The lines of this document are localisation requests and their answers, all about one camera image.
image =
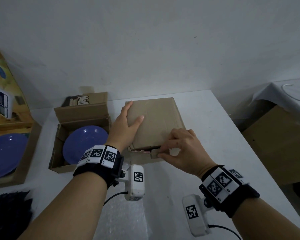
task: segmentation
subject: white cable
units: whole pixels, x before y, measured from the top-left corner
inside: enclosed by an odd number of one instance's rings
[[[284,87],[285,87],[285,86],[293,86],[293,84],[284,84],[284,85],[281,86],[281,89],[282,89],[282,91],[283,91],[286,95],[288,95],[290,98],[293,98],[293,99],[295,99],[295,100],[297,100],[297,101],[300,101],[300,99],[297,99],[297,98],[291,96],[290,94],[288,94],[288,93],[284,90]]]

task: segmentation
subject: gray wall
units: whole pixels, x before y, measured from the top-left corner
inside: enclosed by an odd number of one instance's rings
[[[300,78],[300,0],[0,0],[0,49],[32,108],[212,89],[232,114]]]

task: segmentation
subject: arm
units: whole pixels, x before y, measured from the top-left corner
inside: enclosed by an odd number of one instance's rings
[[[122,152],[133,141],[143,116],[128,126],[126,104],[113,123],[107,142]],[[92,172],[75,176],[44,211],[18,238],[24,239],[92,239],[107,194],[103,178]]]
[[[177,156],[169,155],[172,148],[180,148]],[[200,179],[217,165],[191,129],[173,129],[158,157]],[[246,199],[232,221],[244,239],[300,239],[300,229],[260,198]]]

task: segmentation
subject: white camera device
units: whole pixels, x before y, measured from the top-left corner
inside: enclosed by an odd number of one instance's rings
[[[211,233],[208,227],[207,211],[212,210],[212,205],[206,198],[200,198],[199,195],[190,194],[182,198],[182,204],[190,232],[194,237],[205,236]]]
[[[124,191],[128,191],[124,197],[127,201],[138,201],[145,195],[145,171],[142,166],[133,164],[127,170],[122,170],[123,177],[117,178],[116,181],[125,184]]]

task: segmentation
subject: plate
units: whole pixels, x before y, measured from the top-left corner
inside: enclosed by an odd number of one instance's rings
[[[12,133],[0,136],[0,177],[14,170],[26,149],[28,138]]]
[[[77,164],[86,150],[105,144],[107,139],[108,133],[96,125],[76,129],[64,142],[63,157],[69,164]]]

